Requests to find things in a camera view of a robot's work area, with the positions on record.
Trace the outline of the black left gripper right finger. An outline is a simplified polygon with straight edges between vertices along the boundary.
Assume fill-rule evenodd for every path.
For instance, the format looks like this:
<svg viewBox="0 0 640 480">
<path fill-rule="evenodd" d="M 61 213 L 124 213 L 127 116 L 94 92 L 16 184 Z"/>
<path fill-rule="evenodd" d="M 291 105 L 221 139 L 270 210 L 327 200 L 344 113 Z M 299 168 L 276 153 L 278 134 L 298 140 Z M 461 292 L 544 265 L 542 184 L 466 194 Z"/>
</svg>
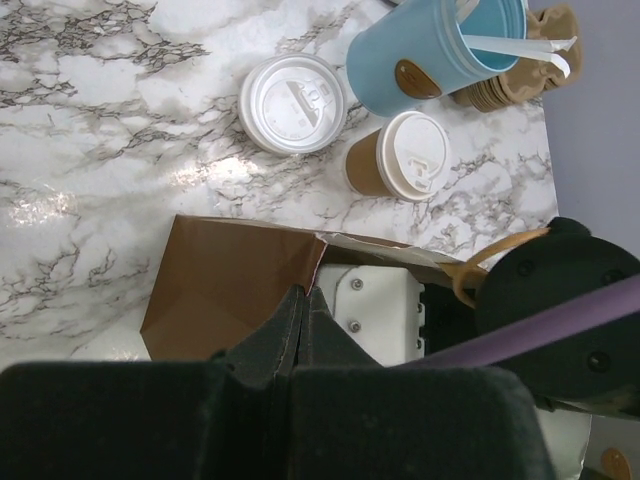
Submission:
<svg viewBox="0 0 640 480">
<path fill-rule="evenodd" d="M 533 399 L 498 368 L 384 368 L 323 294 L 294 371 L 297 479 L 552 479 Z"/>
</svg>

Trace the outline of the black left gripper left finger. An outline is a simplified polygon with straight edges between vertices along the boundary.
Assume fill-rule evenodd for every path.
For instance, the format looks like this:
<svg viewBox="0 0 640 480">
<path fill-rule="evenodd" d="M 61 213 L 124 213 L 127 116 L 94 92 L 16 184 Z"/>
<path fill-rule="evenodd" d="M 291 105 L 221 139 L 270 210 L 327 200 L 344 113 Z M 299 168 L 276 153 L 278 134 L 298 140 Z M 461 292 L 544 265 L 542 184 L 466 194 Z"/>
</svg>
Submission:
<svg viewBox="0 0 640 480">
<path fill-rule="evenodd" d="M 305 293 L 201 361 L 21 363 L 1 375 L 5 479 L 283 479 Z"/>
</svg>

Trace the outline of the brown paper bag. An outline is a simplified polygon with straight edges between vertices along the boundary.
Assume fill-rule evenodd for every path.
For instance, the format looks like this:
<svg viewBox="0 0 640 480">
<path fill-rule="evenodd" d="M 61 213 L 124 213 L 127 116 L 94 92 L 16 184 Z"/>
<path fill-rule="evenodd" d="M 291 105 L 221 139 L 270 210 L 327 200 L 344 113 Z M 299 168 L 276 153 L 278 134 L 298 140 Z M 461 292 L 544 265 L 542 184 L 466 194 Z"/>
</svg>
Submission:
<svg viewBox="0 0 640 480">
<path fill-rule="evenodd" d="M 451 283 L 460 260 L 386 239 L 247 219 L 175 217 L 140 329 L 155 361 L 205 360 L 275 312 L 292 286 L 309 291 L 324 264 L 402 267 Z"/>
</svg>

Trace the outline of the brown paper coffee cup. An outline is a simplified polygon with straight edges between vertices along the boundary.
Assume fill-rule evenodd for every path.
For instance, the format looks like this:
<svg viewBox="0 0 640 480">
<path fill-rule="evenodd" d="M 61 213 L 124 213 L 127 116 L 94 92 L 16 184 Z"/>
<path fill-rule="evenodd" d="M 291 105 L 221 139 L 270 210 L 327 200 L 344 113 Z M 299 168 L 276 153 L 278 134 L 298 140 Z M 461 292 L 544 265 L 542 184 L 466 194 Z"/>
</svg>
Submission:
<svg viewBox="0 0 640 480">
<path fill-rule="evenodd" d="M 345 160 L 345 172 L 349 185 L 359 194 L 372 197 L 392 197 L 378 169 L 377 130 L 354 143 Z"/>
</svg>

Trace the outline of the white plastic cup lid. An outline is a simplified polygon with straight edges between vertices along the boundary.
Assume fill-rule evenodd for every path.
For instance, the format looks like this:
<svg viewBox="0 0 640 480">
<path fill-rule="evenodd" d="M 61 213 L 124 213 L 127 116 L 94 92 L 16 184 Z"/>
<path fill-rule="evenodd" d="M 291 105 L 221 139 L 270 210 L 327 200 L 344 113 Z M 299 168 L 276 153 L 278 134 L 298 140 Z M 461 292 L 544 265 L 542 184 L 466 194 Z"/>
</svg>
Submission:
<svg viewBox="0 0 640 480">
<path fill-rule="evenodd" d="M 452 157 L 446 131 L 422 112 L 398 114 L 379 130 L 377 168 L 397 199 L 417 203 L 435 195 L 447 182 Z"/>
</svg>

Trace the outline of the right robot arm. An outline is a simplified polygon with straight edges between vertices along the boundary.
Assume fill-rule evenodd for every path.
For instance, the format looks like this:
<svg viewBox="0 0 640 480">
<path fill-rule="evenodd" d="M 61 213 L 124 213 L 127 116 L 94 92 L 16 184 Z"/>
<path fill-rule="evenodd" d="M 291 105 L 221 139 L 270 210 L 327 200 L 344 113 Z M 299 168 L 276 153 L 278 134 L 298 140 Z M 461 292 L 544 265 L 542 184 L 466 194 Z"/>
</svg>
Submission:
<svg viewBox="0 0 640 480">
<path fill-rule="evenodd" d="M 636 256 L 557 217 L 443 270 L 420 330 L 438 365 L 508 370 L 549 411 L 638 418 Z"/>
</svg>

